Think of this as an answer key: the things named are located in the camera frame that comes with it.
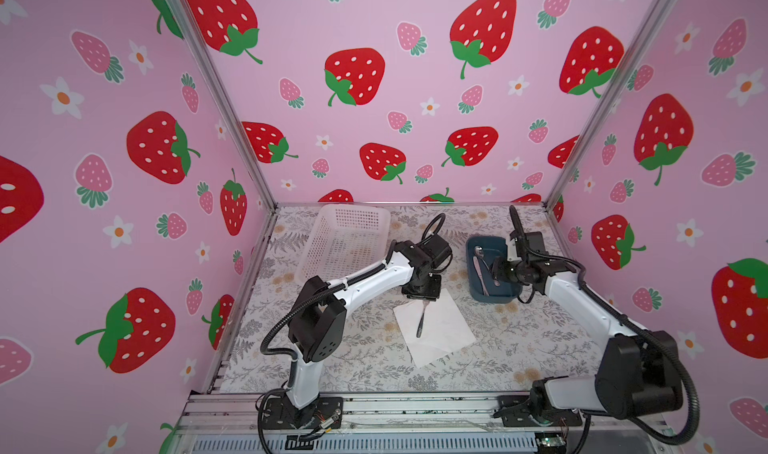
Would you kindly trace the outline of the silver metal fork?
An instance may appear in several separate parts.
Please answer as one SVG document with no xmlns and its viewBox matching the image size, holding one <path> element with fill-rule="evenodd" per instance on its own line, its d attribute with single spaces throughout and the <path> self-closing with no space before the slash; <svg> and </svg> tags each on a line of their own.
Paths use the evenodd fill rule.
<svg viewBox="0 0 768 454">
<path fill-rule="evenodd" d="M 426 310 L 429 307 L 431 301 L 429 300 L 423 300 L 422 301 L 422 310 L 419 317 L 419 321 L 417 324 L 417 330 L 416 330 L 416 338 L 420 339 L 422 337 L 423 329 L 424 329 L 424 322 L 425 322 L 425 314 Z"/>
</svg>

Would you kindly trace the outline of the white paper napkin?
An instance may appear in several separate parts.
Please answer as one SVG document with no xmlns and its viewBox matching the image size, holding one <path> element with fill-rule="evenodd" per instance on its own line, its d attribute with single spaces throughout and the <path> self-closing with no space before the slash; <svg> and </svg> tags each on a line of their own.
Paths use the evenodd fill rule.
<svg viewBox="0 0 768 454">
<path fill-rule="evenodd" d="M 422 337 L 416 338 L 422 301 L 409 301 L 393 311 L 412 361 L 417 368 L 453 354 L 476 342 L 476 337 L 451 293 L 442 289 L 426 310 Z"/>
</svg>

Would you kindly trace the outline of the teal plastic utensil tray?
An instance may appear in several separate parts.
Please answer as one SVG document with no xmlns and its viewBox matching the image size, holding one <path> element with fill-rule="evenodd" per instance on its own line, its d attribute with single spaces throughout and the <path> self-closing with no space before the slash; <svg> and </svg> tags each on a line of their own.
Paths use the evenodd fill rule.
<svg viewBox="0 0 768 454">
<path fill-rule="evenodd" d="M 517 284 L 501 283 L 495 286 L 490 274 L 485 271 L 474 257 L 474 246 L 480 245 L 484 250 L 485 260 L 491 264 L 497 257 L 507 259 L 507 243 L 499 236 L 476 235 L 466 242 L 466 259 L 470 295 L 479 303 L 507 304 L 517 299 L 522 293 L 522 287 Z"/>
</svg>

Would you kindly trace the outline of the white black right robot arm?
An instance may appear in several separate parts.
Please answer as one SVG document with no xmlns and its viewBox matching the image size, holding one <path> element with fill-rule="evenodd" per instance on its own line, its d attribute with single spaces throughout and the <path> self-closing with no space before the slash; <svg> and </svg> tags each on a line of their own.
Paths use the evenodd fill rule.
<svg viewBox="0 0 768 454">
<path fill-rule="evenodd" d="M 700 400 L 675 339 L 612 307 L 589 287 L 583 264 L 547 252 L 539 233 L 525 231 L 516 207 L 509 215 L 516 257 L 496 259 L 492 277 L 558 304 L 603 352 L 595 374 L 536 381 L 527 400 L 500 407 L 495 417 L 527 415 L 546 424 L 559 411 L 576 410 L 586 421 L 594 416 L 629 421 L 662 444 L 691 441 L 700 424 Z"/>
</svg>

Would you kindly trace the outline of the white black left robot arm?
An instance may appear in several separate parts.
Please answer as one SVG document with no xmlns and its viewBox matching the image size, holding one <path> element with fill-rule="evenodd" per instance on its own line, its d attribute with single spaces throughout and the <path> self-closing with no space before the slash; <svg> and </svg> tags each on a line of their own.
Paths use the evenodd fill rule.
<svg viewBox="0 0 768 454">
<path fill-rule="evenodd" d="M 290 358 L 283 388 L 268 391 L 260 414 L 285 415 L 289 426 L 302 428 L 320 411 L 320 377 L 325 359 L 341 345 L 347 317 L 364 304 L 395 288 L 408 299 L 431 304 L 440 297 L 442 273 L 453 260 L 452 248 L 440 236 L 446 215 L 435 216 L 418 242 L 390 243 L 386 256 L 346 277 L 308 279 L 292 308 L 267 332 L 260 344 L 264 356 Z"/>
</svg>

